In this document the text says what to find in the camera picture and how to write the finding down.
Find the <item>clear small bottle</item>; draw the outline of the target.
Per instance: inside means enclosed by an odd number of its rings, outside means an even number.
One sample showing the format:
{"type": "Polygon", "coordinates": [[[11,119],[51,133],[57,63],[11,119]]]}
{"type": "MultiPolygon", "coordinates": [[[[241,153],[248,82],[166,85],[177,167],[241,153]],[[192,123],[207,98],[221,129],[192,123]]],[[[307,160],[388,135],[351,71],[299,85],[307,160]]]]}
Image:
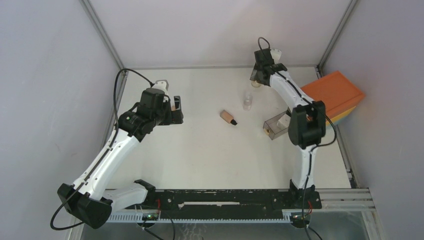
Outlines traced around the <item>clear small bottle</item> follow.
{"type": "Polygon", "coordinates": [[[243,109],[249,111],[252,107],[253,96],[250,92],[245,92],[243,97],[243,109]]]}

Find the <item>orange clear drawer organizer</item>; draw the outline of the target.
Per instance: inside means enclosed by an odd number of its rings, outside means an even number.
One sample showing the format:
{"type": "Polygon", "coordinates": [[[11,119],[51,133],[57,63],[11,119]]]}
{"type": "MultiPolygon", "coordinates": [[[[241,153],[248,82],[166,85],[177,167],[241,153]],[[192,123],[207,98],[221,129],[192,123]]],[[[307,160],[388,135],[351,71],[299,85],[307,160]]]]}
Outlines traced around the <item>orange clear drawer organizer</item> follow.
{"type": "MultiPolygon", "coordinates": [[[[301,89],[312,99],[325,103],[326,115],[334,125],[347,117],[364,99],[365,94],[340,71],[321,77],[301,89]]],[[[266,120],[263,124],[265,134],[274,140],[288,131],[290,111],[266,120]]]]}

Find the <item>round beige powder jar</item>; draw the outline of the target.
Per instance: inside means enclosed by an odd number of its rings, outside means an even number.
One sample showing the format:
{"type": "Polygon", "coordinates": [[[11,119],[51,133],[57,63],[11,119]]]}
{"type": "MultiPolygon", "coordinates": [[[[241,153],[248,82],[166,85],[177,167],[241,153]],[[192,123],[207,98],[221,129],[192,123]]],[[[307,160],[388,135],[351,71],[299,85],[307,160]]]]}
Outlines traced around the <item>round beige powder jar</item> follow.
{"type": "Polygon", "coordinates": [[[262,84],[256,81],[251,81],[251,86],[254,88],[260,88],[262,84]]]}

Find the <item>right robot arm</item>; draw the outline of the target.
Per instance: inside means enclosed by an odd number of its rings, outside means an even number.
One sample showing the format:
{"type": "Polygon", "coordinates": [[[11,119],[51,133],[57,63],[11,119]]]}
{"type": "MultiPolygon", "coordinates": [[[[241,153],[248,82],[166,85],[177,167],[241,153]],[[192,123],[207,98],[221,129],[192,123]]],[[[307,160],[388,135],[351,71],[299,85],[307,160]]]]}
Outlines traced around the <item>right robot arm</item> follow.
{"type": "Polygon", "coordinates": [[[297,209],[308,210],[316,194],[313,177],[316,152],[326,135],[325,105],[302,91],[287,71],[272,74],[269,84],[289,108],[288,136],[299,150],[300,159],[290,180],[289,203],[297,209]]]}

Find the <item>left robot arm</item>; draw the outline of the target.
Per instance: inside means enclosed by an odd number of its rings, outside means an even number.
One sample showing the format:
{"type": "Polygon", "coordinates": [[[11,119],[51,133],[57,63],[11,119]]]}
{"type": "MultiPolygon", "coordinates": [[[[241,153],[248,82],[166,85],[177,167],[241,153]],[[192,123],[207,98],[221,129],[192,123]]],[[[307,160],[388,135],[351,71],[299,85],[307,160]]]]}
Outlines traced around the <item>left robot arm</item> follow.
{"type": "Polygon", "coordinates": [[[112,214],[134,210],[141,220],[241,221],[281,216],[279,189],[289,186],[293,147],[264,134],[266,117],[286,109],[262,87],[252,110],[241,98],[245,68],[166,69],[148,74],[166,89],[125,85],[129,97],[155,106],[175,95],[174,118],[142,117],[131,106],[92,164],[57,193],[68,213],[93,229],[112,214]]]}

